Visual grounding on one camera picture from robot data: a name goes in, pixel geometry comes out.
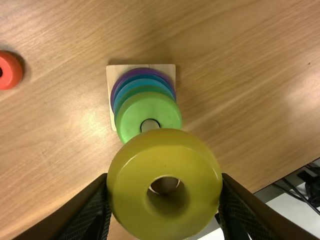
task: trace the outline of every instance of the cable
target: cable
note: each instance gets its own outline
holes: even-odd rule
[[[280,189],[280,190],[283,191],[284,193],[290,195],[291,197],[293,197],[293,198],[295,198],[295,199],[297,199],[297,200],[299,200],[299,201],[301,201],[301,202],[305,202],[301,197],[299,197],[299,196],[297,196],[297,195],[294,195],[292,192],[284,189],[282,186],[280,186],[280,185],[278,185],[278,184],[276,184],[276,183],[273,183],[272,186],[274,186],[274,187],[277,188],[277,189]]]
[[[295,191],[295,193],[298,194],[299,197],[302,198],[303,201],[310,206],[310,208],[312,208],[318,215],[320,215],[320,211],[319,211],[318,209],[316,209],[316,208],[308,201],[308,199],[306,199],[306,197],[305,197],[301,192],[299,192],[298,189],[296,189],[295,186],[293,186],[293,185],[291,184],[291,182],[289,182],[289,181],[288,181],[287,179],[285,179],[285,178],[282,178],[282,181],[283,181],[285,184],[287,184],[290,188],[292,188],[292,190]]]
[[[312,166],[311,164],[307,164],[306,168],[309,169],[310,171],[312,171],[314,174],[320,176],[320,167],[319,166]]]

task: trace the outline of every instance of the square wooden base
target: square wooden base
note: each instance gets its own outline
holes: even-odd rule
[[[110,112],[110,122],[113,131],[117,131],[115,124],[115,116],[110,105],[110,95],[112,88],[114,87],[118,78],[125,72],[136,69],[136,68],[151,68],[156,69],[166,75],[168,75],[176,87],[176,65],[174,64],[138,64],[138,65],[107,65],[106,66],[106,80],[108,86],[108,99],[109,99],[109,112]]]

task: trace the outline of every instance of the wood grain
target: wood grain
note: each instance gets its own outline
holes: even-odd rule
[[[0,0],[0,239],[59,208],[121,147],[107,64],[176,64],[184,129],[255,192],[320,156],[318,0]],[[112,221],[108,240],[133,239]]]

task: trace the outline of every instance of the green ring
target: green ring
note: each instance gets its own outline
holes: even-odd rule
[[[117,104],[116,108],[114,109],[114,122],[115,123],[117,122],[117,115],[118,115],[118,112],[119,112],[122,104],[124,104],[124,102],[127,99],[129,99],[130,97],[132,97],[136,94],[139,94],[139,93],[144,93],[144,92],[154,92],[154,93],[164,94],[164,95],[168,96],[169,98],[171,98],[173,101],[176,101],[170,92],[165,91],[161,87],[151,86],[151,85],[135,87],[123,95],[123,97],[120,99],[119,103]]]
[[[141,92],[128,98],[120,107],[115,126],[125,144],[141,133],[147,119],[157,120],[163,129],[181,129],[180,110],[170,97],[158,92]]]

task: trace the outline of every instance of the orange ring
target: orange ring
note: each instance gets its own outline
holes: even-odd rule
[[[22,67],[17,58],[7,51],[0,51],[0,90],[13,88],[22,76]]]

